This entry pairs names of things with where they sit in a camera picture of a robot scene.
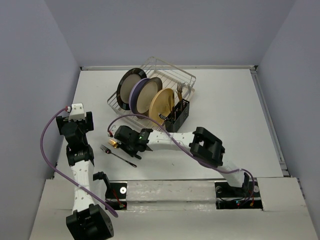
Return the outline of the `gold fork green handle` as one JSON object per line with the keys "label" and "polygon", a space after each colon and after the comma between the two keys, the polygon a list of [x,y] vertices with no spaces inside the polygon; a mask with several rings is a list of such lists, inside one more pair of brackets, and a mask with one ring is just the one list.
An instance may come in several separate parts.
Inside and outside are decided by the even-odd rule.
{"label": "gold fork green handle", "polygon": [[121,149],[123,150],[125,153],[127,153],[129,156],[133,157],[133,158],[137,158],[138,160],[141,160],[142,157],[137,155],[137,153],[133,150],[129,150],[125,145],[122,145],[120,143],[118,143],[116,140],[114,139],[110,139],[108,141],[108,143],[114,147],[115,149]]}

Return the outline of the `dark fork thin handle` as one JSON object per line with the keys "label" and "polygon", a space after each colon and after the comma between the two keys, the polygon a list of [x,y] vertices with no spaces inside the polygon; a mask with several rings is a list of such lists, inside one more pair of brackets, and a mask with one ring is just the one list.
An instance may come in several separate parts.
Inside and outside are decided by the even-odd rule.
{"label": "dark fork thin handle", "polygon": [[132,163],[132,162],[124,159],[123,157],[120,157],[119,155],[115,154],[114,152],[111,151],[111,149],[109,149],[109,148],[106,147],[105,145],[102,144],[102,145],[100,146],[100,149],[101,149],[103,152],[105,152],[106,154],[108,154],[108,155],[113,155],[113,156],[119,158],[120,160],[124,161],[125,163],[129,164],[130,166],[132,166],[132,167],[134,167],[134,168],[137,168],[137,165],[136,165],[136,164],[134,164],[134,163]]}

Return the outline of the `knife dark handle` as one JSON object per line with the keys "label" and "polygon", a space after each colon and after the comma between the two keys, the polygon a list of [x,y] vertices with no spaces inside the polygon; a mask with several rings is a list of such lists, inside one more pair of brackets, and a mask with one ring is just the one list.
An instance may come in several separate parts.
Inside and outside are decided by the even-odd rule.
{"label": "knife dark handle", "polygon": [[165,116],[161,113],[159,113],[158,116],[165,122],[169,122],[171,120],[168,116]]}

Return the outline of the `gold knife green handle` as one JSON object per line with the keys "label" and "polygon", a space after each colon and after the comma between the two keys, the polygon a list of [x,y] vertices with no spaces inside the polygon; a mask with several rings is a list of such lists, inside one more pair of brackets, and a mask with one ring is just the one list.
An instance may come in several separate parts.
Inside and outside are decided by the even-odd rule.
{"label": "gold knife green handle", "polygon": [[173,92],[171,95],[171,119],[172,121],[175,118],[175,93]]}

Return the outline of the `silver fork perforated handle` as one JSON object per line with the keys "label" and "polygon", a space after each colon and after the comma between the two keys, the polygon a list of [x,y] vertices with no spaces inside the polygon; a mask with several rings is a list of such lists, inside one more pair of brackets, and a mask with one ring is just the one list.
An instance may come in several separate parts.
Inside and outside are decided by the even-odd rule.
{"label": "silver fork perforated handle", "polygon": [[188,97],[190,97],[192,94],[192,87],[190,84],[187,84],[187,88],[188,88]]}

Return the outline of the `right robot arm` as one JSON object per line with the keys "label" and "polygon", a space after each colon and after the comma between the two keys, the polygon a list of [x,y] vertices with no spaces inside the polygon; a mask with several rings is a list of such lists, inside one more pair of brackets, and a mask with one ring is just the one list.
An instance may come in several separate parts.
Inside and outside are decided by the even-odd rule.
{"label": "right robot arm", "polygon": [[119,142],[119,147],[132,157],[145,151],[182,151],[194,157],[203,167],[219,172],[235,196],[242,196],[249,189],[249,174],[223,159],[223,142],[203,127],[197,127],[193,132],[168,133],[151,128],[138,132],[126,125],[113,125],[110,131]]}

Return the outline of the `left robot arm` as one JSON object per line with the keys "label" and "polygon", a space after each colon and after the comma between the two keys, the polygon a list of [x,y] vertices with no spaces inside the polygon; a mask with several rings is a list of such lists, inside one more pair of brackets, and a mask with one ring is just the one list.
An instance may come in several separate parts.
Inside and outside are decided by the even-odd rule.
{"label": "left robot arm", "polygon": [[66,217],[66,226],[75,240],[108,240],[114,236],[114,228],[104,208],[115,211],[100,199],[110,194],[109,183],[99,180],[92,190],[92,183],[101,176],[94,174],[94,152],[86,137],[94,130],[93,116],[80,107],[69,107],[67,112],[68,117],[56,117],[59,134],[67,141],[66,156],[75,182],[72,214]]}

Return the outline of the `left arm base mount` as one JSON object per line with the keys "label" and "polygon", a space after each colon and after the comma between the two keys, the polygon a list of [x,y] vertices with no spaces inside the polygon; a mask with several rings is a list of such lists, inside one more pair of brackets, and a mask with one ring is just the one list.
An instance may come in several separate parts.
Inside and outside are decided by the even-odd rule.
{"label": "left arm base mount", "polygon": [[110,181],[103,172],[93,174],[94,192],[105,200],[114,210],[127,209],[128,183],[125,181]]}

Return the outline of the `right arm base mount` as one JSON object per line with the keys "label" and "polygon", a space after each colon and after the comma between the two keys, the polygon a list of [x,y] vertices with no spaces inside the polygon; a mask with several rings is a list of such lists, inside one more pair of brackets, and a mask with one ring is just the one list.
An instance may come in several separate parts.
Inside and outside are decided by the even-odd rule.
{"label": "right arm base mount", "polygon": [[226,181],[215,182],[214,186],[217,210],[263,210],[258,182],[252,181],[247,173],[242,188],[232,187]]}

